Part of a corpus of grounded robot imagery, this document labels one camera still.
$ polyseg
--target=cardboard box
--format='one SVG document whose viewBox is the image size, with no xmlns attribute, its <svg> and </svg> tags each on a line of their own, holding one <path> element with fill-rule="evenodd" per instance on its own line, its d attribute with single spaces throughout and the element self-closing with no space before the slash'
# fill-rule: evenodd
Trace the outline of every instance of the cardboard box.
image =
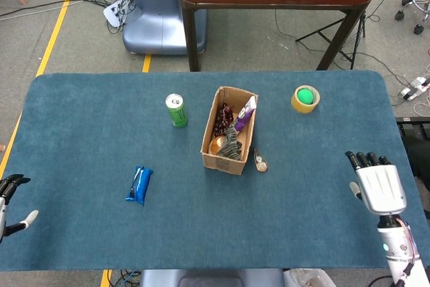
<svg viewBox="0 0 430 287">
<path fill-rule="evenodd" d="M 229 159 L 226 157 L 220 157 L 216 155 L 211 155 L 209 153 L 209 145 L 213 136 L 213 130 L 215 125 L 216 113 L 221 108 L 222 104 L 227 103 L 233 110 L 234 118 L 237 117 L 239 112 L 248 102 L 251 96 L 255 96 L 255 101 L 257 102 L 257 109 L 254 110 L 251 119 L 249 119 L 247 125 L 239 132 L 237 140 L 242 143 L 241 148 L 241 160 L 235 161 L 234 159 Z M 220 171 L 225 171 L 234 175 L 241 175 L 243 168 L 248 160 L 249 147 L 251 146 L 251 141 L 253 139 L 255 113 L 258 110 L 258 95 L 245 90 L 237 89 L 236 87 L 220 87 L 215 93 L 214 101 L 212 102 L 212 107 L 210 108 L 208 123 L 206 124 L 206 129 L 204 131 L 203 143 L 202 143 L 202 159 L 203 165 L 207 168 L 218 169 Z"/>
</svg>

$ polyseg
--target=chair wheel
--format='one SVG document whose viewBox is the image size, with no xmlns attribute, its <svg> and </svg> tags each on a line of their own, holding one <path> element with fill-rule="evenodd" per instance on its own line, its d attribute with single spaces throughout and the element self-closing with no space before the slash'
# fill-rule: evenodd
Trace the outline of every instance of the chair wheel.
<svg viewBox="0 0 430 287">
<path fill-rule="evenodd" d="M 410 3 L 412 0 L 402 0 L 402 6 L 406 6 L 408 3 Z"/>
<path fill-rule="evenodd" d="M 416 25 L 415 28 L 414 28 L 414 34 L 415 35 L 419 35 L 419 34 L 421 34 L 423 32 L 423 30 L 424 30 L 423 26 Z"/>
<path fill-rule="evenodd" d="M 395 20 L 402 20 L 404 18 L 404 13 L 403 11 L 399 10 L 397 11 L 397 14 L 394 16 Z"/>
</svg>

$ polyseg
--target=robotic arm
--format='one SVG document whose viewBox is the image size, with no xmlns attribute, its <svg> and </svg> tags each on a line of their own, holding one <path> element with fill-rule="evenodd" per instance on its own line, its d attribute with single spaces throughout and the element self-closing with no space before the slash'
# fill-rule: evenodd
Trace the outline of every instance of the robotic arm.
<svg viewBox="0 0 430 287">
<path fill-rule="evenodd" d="M 351 191 L 380 218 L 378 232 L 395 287 L 430 287 L 411 228 L 399 215 L 406 208 L 406 196 L 396 166 L 374 153 L 345 154 L 358 178 L 358 184 L 349 184 Z"/>
<path fill-rule="evenodd" d="M 18 231 L 28 228 L 39 214 L 39 211 L 34 210 L 28 214 L 25 220 L 9 225 L 8 227 L 6 226 L 7 205 L 9 205 L 17 187 L 29 181 L 30 178 L 26 178 L 22 174 L 13 174 L 0 180 L 0 243 L 3 241 L 3 237 L 8 237 Z"/>
</svg>

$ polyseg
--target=yellow tape roll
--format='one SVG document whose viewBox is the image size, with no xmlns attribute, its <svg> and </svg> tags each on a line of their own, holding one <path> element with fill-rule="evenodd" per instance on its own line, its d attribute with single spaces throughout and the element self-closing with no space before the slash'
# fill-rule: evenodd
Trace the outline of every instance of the yellow tape roll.
<svg viewBox="0 0 430 287">
<path fill-rule="evenodd" d="M 314 101 L 312 102 L 312 104 L 303 104 L 302 102 L 300 102 L 300 100 L 297 97 L 297 93 L 301 89 L 308 89 L 309 91 L 312 92 L 312 94 L 314 95 Z M 320 93 L 318 92 L 318 90 L 316 90 L 314 87 L 311 87 L 310 85 L 301 85 L 301 86 L 299 86 L 295 90 L 294 95 L 291 98 L 291 105 L 293 106 L 294 109 L 296 109 L 301 114 L 309 114 L 309 113 L 311 113 L 312 111 L 314 111 L 315 107 L 319 103 L 320 103 Z"/>
</svg>

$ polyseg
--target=soda can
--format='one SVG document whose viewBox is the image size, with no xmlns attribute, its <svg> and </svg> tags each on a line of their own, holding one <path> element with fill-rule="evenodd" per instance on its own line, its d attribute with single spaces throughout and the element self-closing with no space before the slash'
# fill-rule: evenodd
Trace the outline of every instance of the soda can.
<svg viewBox="0 0 430 287">
<path fill-rule="evenodd" d="M 185 127 L 188 123 L 187 113 L 183 105 L 183 99 L 179 94 L 172 93 L 166 98 L 166 106 L 170 113 L 172 124 L 176 128 Z"/>
</svg>

